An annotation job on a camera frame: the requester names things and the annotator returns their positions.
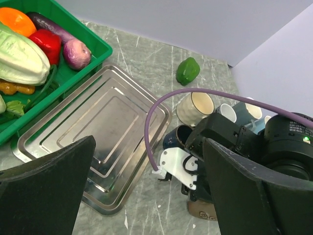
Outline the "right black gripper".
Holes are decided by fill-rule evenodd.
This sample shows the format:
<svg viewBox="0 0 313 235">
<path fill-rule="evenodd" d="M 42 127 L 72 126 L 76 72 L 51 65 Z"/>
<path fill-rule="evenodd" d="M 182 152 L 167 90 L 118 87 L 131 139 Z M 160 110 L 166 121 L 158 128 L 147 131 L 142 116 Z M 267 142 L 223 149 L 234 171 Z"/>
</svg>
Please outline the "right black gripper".
<svg viewBox="0 0 313 235">
<path fill-rule="evenodd" d="M 205 152 L 203 142 L 207 138 L 216 141 L 238 155 L 257 161 L 261 157 L 264 128 L 254 133 L 248 127 L 237 125 L 220 114 L 211 114 L 194 127 L 184 144 L 184 150 L 197 158 L 198 169 L 195 172 L 197 180 L 194 182 L 196 189 L 181 188 L 181 193 L 188 195 L 192 202 L 198 200 L 206 203 L 213 202 L 203 158 Z"/>
</svg>

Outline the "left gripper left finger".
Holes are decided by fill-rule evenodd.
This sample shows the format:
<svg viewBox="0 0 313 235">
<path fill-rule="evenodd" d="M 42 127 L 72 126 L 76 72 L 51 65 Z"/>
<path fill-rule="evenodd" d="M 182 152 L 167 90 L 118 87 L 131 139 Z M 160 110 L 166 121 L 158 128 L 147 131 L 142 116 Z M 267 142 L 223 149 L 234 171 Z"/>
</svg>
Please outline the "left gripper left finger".
<svg viewBox="0 0 313 235">
<path fill-rule="evenodd" d="M 2 235 L 70 235 L 83 197 L 95 139 L 0 172 Z"/>
</svg>

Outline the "grey blue faceted mug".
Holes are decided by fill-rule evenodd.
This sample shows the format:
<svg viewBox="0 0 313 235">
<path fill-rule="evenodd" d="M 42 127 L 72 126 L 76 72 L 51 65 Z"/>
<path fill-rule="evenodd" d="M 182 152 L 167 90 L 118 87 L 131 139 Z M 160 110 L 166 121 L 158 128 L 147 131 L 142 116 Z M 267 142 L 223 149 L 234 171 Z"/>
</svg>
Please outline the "grey blue faceted mug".
<svg viewBox="0 0 313 235">
<path fill-rule="evenodd" d="M 220 106 L 218 106 L 214 112 L 221 114 L 222 116 L 229 119 L 233 123 L 235 123 L 237 120 L 237 115 L 236 115 L 234 109 L 226 103 L 223 103 Z"/>
</svg>

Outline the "light blue faceted mug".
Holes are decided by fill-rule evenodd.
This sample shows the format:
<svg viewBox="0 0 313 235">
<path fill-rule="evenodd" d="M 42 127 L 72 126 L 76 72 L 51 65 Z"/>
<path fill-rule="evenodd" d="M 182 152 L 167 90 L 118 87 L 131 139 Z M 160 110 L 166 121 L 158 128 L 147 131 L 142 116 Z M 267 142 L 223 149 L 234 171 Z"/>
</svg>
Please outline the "light blue faceted mug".
<svg viewBox="0 0 313 235">
<path fill-rule="evenodd" d="M 271 119 L 271 116 L 265 116 L 258 120 L 251 120 L 251 122 L 245 125 L 245 127 L 249 129 L 250 131 L 252 131 L 253 133 L 258 134 L 259 132 L 264 130 L 266 123 L 270 119 Z"/>
</svg>

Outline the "maroon mug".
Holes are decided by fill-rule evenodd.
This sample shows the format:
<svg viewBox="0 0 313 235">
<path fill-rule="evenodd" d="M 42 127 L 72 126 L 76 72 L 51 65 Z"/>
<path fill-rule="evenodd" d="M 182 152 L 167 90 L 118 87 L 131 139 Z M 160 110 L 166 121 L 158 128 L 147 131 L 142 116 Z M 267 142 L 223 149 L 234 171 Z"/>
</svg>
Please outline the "maroon mug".
<svg viewBox="0 0 313 235">
<path fill-rule="evenodd" d="M 215 207 L 212 203 L 207 203 L 200 199 L 188 199 L 187 210 L 190 215 L 209 221 L 218 221 Z"/>
</svg>

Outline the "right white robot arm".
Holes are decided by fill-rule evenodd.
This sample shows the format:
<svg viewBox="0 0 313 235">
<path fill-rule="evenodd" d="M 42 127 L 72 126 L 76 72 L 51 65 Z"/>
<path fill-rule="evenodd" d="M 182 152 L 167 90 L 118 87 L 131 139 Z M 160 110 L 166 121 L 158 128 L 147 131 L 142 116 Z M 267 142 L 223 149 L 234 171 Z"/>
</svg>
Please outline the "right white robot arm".
<svg viewBox="0 0 313 235">
<path fill-rule="evenodd" d="M 265 127 L 254 133 L 248 127 L 214 113 L 195 126 L 184 145 L 184 150 L 196 158 L 198 165 L 191 172 L 197 176 L 194 182 L 196 189 L 181 188 L 191 201 L 213 202 L 203 158 L 203 142 L 207 138 L 272 170 L 304 180 L 313 179 L 311 129 L 282 115 L 275 115 Z"/>
</svg>

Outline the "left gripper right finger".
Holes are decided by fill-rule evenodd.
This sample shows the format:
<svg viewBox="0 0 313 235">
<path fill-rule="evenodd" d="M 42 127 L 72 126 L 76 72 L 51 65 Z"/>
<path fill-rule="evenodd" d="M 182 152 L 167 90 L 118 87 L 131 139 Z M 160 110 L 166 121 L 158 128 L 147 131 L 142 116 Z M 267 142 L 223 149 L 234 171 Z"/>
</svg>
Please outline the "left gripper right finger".
<svg viewBox="0 0 313 235">
<path fill-rule="evenodd" d="M 313 183 L 244 158 L 212 139 L 203 157 L 223 235 L 311 235 Z"/>
</svg>

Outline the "dark blue mug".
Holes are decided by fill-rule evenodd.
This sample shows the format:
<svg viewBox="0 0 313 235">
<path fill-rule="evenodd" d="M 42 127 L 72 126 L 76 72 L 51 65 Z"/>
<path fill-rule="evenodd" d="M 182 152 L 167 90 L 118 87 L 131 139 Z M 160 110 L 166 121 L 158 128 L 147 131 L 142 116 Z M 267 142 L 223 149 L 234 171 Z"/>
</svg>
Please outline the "dark blue mug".
<svg viewBox="0 0 313 235">
<path fill-rule="evenodd" d="M 193 132 L 194 128 L 188 125 L 180 125 L 170 131 L 163 140 L 163 149 L 178 147 L 184 149 L 188 137 Z"/>
</svg>

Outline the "white mug blue text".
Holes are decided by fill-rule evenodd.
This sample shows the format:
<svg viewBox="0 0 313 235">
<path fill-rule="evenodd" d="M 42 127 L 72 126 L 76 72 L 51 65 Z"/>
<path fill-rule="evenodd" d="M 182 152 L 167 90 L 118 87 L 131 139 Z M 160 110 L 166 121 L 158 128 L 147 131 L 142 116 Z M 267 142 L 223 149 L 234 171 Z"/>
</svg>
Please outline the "white mug blue text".
<svg viewBox="0 0 313 235">
<path fill-rule="evenodd" d="M 251 123 L 252 120 L 259 120 L 263 115 L 260 107 L 249 103 L 238 102 L 232 108 L 237 117 L 235 124 L 239 126 L 247 125 Z"/>
</svg>

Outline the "cream mug black handle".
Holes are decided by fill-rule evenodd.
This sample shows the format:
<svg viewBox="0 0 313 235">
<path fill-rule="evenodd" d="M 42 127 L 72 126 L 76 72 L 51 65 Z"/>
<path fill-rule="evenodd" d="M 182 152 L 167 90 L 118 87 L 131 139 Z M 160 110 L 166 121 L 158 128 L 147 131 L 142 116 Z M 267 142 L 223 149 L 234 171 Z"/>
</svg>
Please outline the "cream mug black handle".
<svg viewBox="0 0 313 235">
<path fill-rule="evenodd" d="M 183 124 L 196 126 L 214 110 L 215 105 L 209 94 L 192 92 L 177 105 L 176 113 Z"/>
</svg>

